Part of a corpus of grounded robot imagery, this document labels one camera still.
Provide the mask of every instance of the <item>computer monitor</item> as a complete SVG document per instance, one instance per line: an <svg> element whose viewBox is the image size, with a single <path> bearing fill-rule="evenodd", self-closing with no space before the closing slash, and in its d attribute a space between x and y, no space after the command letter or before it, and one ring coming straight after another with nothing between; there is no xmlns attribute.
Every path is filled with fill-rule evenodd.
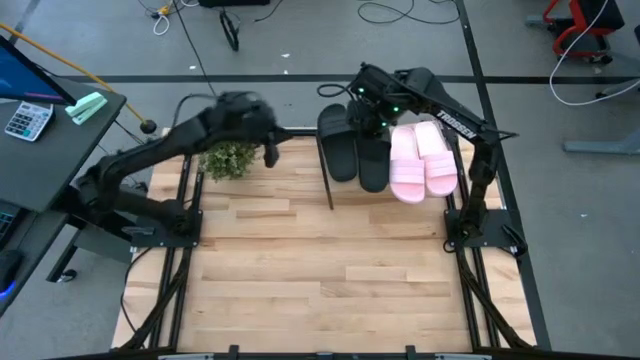
<svg viewBox="0 0 640 360"><path fill-rule="evenodd" d="M0 98L75 105L76 100L0 36Z"/></svg>

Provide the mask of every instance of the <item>green plant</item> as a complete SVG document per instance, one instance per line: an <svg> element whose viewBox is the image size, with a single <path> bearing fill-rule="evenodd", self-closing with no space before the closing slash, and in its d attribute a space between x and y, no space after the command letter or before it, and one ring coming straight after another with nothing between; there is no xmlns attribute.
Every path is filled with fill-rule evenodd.
<svg viewBox="0 0 640 360"><path fill-rule="evenodd" d="M216 182L239 179L249 173L256 158L255 145L241 142L221 142L200 155L199 167Z"/></svg>

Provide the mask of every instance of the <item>pink slide sandal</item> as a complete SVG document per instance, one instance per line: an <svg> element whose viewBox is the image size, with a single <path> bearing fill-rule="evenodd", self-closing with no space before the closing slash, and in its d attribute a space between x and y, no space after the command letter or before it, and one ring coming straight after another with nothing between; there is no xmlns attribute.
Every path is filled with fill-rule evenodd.
<svg viewBox="0 0 640 360"><path fill-rule="evenodd" d="M447 149L440 129L431 121L415 124L420 158L425 163L427 191L438 197L451 194L458 185L453 153Z"/></svg>
<svg viewBox="0 0 640 360"><path fill-rule="evenodd" d="M391 134L391 192L398 200L417 204L424 200L424 161L418 156L416 135L411 127L399 126Z"/></svg>

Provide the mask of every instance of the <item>black robotic arm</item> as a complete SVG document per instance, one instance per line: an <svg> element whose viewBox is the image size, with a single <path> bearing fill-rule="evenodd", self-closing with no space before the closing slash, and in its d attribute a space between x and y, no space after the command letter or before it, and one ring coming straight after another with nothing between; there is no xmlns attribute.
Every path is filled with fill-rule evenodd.
<svg viewBox="0 0 640 360"><path fill-rule="evenodd" d="M489 126L444 90L442 83L426 68L396 71L388 74L377 66L362 64L360 72L349 84L358 97L357 118L364 133L375 134L385 126L397 124L405 111L427 113L471 142L475 152L469 169L471 192L465 202L458 231L464 238L479 237L487 216L484 197L496 177L498 142L517 136Z"/></svg>
<svg viewBox="0 0 640 360"><path fill-rule="evenodd" d="M277 145L290 139L277 126L273 110L253 92L222 94L213 107L176 126L162 139L128 151L105 156L76 181L82 202L94 216L113 210L149 217L164 224L174 235L193 228L191 212L177 200L162 202L121 188L123 179L137 171L178 155L194 155L223 141L244 141L265 148L264 161L278 161Z"/></svg>

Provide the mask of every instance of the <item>black slipper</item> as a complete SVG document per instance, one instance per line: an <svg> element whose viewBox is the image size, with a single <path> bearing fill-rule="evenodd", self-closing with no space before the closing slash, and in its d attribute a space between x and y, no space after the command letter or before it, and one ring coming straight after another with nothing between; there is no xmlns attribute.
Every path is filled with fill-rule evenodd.
<svg viewBox="0 0 640 360"><path fill-rule="evenodd" d="M347 122L343 105L331 104L320 112L318 136L331 177L340 182L353 180L358 173L356 134Z"/></svg>
<svg viewBox="0 0 640 360"><path fill-rule="evenodd" d="M381 192L389 183L391 151L389 130L384 130L378 137L358 136L356 148L360 168L360 186L368 192Z"/></svg>

